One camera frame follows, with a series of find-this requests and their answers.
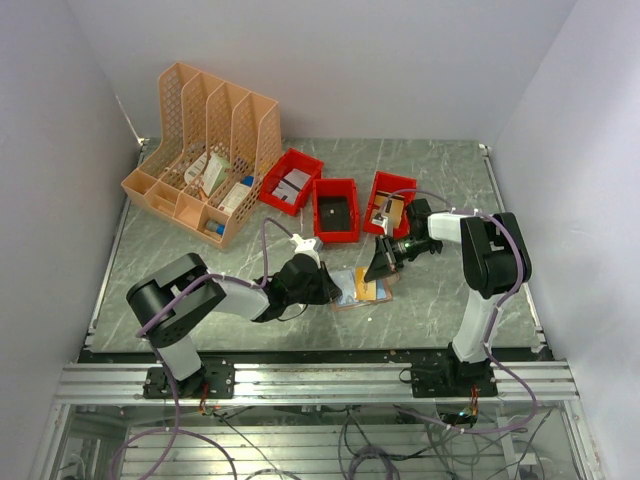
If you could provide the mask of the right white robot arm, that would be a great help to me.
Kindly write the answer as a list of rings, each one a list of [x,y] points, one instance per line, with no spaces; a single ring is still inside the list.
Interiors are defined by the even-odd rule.
[[[530,257],[517,219],[510,212],[434,212],[425,199],[406,208],[409,234],[376,238],[375,253],[364,276],[375,282],[398,274],[404,263],[429,252],[440,253],[445,242],[458,244],[464,280],[469,288],[462,323],[444,359],[433,367],[414,367],[411,374],[423,389],[459,396],[476,387],[490,390],[490,354],[502,309],[528,282]]]

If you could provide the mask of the tan leather card holder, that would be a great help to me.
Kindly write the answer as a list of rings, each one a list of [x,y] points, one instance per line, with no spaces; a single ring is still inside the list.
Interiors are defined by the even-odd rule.
[[[365,282],[366,267],[336,270],[330,277],[339,287],[341,294],[330,304],[333,311],[344,311],[358,307],[389,302],[393,299],[386,279]]]

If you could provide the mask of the gold striped card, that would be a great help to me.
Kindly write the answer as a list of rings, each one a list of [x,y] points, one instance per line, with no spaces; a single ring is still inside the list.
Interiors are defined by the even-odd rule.
[[[377,191],[374,196],[371,218],[375,213],[380,212],[390,218],[393,224],[393,229],[398,229],[402,222],[403,210],[404,198],[402,196],[391,195],[384,191]]]

